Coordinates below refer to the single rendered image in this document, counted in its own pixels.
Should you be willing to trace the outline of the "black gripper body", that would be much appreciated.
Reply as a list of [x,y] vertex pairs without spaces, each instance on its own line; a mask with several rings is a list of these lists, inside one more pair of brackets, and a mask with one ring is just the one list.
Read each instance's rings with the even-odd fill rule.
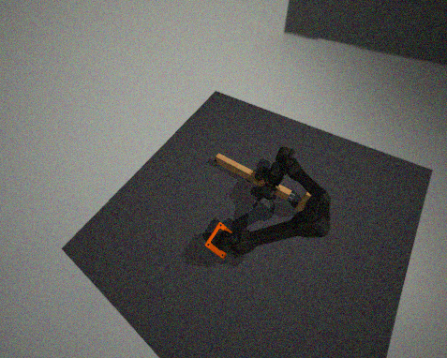
[[[286,175],[287,173],[284,172],[284,174]],[[283,176],[284,176],[284,174],[283,174]],[[280,182],[283,179],[283,176],[278,179],[272,177],[270,173],[267,176],[268,176],[268,178],[267,178],[268,184],[267,184],[267,186],[261,187],[261,189],[259,191],[259,195],[263,196],[267,200],[271,200],[275,194],[276,186],[278,186],[280,184]]]

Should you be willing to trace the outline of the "wooden post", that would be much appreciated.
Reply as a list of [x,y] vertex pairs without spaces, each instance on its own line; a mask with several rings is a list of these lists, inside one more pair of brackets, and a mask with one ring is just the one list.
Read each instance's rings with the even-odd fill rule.
[[310,194],[306,191],[301,200],[299,200],[297,206],[295,207],[295,210],[302,211],[305,207],[305,202],[310,198]]

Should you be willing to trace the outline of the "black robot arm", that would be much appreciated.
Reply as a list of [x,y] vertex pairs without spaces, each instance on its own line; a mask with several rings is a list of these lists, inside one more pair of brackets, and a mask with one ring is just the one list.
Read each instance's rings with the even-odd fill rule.
[[258,181],[263,179],[267,183],[269,173],[278,179],[286,172],[292,180],[300,183],[311,195],[305,202],[304,210],[296,213],[291,220],[256,231],[241,228],[230,233],[219,229],[211,241],[215,247],[237,258],[253,251],[256,246],[294,236],[312,238],[328,234],[331,229],[331,196],[304,172],[293,157],[294,153],[293,149],[281,147],[271,170],[260,166],[255,173],[255,179]]

